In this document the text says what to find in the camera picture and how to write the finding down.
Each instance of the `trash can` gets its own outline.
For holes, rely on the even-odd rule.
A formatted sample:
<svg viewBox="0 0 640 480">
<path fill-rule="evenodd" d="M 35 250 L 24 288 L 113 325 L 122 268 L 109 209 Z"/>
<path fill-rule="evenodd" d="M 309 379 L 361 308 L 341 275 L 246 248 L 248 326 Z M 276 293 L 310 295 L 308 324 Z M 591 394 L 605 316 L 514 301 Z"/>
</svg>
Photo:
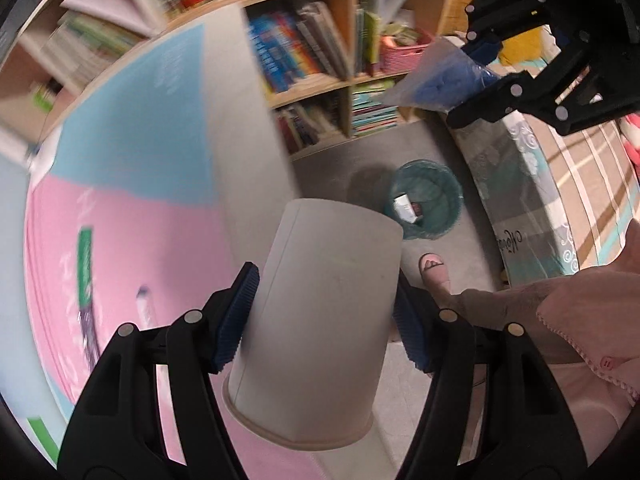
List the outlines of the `trash can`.
<svg viewBox="0 0 640 480">
<path fill-rule="evenodd" d="M 421 218 L 413 224 L 402 220 L 394 208 L 394 200 L 402 195 L 420 206 Z M 414 160 L 394 173 L 385 213 L 402 226 L 405 240 L 435 240 L 456 224 L 462 204 L 462 187 L 449 168 L 432 160 Z"/>
</svg>

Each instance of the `pink slipper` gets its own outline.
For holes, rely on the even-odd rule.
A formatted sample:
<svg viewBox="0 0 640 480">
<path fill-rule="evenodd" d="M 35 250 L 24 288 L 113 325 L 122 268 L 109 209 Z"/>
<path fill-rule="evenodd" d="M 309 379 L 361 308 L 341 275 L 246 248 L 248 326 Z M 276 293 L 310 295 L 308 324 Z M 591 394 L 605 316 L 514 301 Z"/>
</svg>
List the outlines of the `pink slipper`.
<svg viewBox="0 0 640 480">
<path fill-rule="evenodd" d="M 449 269 L 440 256 L 434 253 L 423 254 L 418 261 L 418 268 L 428 291 L 433 293 L 434 289 L 440 288 L 447 294 L 451 293 Z"/>
</svg>

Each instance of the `plastic bag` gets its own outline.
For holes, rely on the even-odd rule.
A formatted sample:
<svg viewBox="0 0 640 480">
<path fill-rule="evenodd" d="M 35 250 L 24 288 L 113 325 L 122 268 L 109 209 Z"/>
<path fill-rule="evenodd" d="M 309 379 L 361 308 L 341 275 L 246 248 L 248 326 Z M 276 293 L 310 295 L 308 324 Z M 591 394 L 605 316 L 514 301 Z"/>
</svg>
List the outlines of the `plastic bag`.
<svg viewBox="0 0 640 480">
<path fill-rule="evenodd" d="M 448 112 L 498 79 L 449 40 L 438 38 L 424 50 L 419 65 L 384 92 L 381 101 L 388 106 Z"/>
</svg>

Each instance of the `yellow pillow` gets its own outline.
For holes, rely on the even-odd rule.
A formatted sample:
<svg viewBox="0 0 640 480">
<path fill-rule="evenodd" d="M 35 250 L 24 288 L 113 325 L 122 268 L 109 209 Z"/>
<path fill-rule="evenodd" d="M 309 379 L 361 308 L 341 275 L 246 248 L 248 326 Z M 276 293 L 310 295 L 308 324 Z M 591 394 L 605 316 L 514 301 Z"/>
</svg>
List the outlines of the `yellow pillow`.
<svg viewBox="0 0 640 480">
<path fill-rule="evenodd" d="M 503 65 L 514 65 L 542 57 L 542 27 L 533 28 L 502 42 L 498 55 Z"/>
</svg>

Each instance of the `plastic basket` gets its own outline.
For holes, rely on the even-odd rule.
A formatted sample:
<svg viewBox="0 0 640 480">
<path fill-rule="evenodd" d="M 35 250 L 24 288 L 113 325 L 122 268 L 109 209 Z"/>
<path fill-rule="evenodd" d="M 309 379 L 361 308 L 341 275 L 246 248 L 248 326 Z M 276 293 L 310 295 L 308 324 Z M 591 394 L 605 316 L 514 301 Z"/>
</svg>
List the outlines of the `plastic basket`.
<svg viewBox="0 0 640 480">
<path fill-rule="evenodd" d="M 380 65 L 383 72 L 410 72 L 418 66 L 424 49 L 433 41 L 428 32 L 418 29 L 422 34 L 420 44 L 414 46 L 388 46 L 384 41 L 380 44 Z"/>
<path fill-rule="evenodd" d="M 394 209 L 394 200 L 404 194 L 422 207 L 422 219 L 415 224 L 398 218 Z M 405 240 L 435 240 L 456 224 L 462 205 L 462 187 L 449 168 L 431 160 L 414 160 L 394 173 L 385 213 L 402 226 Z"/>
</svg>

